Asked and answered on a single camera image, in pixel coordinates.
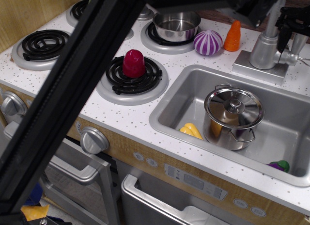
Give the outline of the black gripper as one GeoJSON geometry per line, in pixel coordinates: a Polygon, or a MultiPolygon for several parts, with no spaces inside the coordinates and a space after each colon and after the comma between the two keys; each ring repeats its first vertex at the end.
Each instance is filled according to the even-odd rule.
{"type": "Polygon", "coordinates": [[[292,33],[310,36],[310,6],[282,7],[276,22],[279,30],[278,51],[284,51],[292,33]]]}

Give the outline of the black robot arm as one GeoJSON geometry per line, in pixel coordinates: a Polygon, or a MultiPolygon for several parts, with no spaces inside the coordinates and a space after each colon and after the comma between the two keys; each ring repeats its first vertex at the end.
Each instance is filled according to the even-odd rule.
{"type": "MultiPolygon", "coordinates": [[[[4,224],[19,224],[21,206],[57,147],[89,100],[146,4],[162,13],[191,8],[227,8],[237,11],[241,3],[249,11],[266,15],[279,0],[93,0],[78,23],[63,53],[45,80],[8,149],[0,159],[0,216],[4,224]]],[[[224,159],[220,154],[193,145],[176,152],[177,145],[146,148],[156,157],[168,159],[197,177],[214,181],[232,190],[233,197],[255,202],[267,213],[255,219],[247,212],[240,217],[253,224],[306,225],[310,216],[310,188],[293,188],[291,183],[272,176],[276,170],[224,159]]]]}

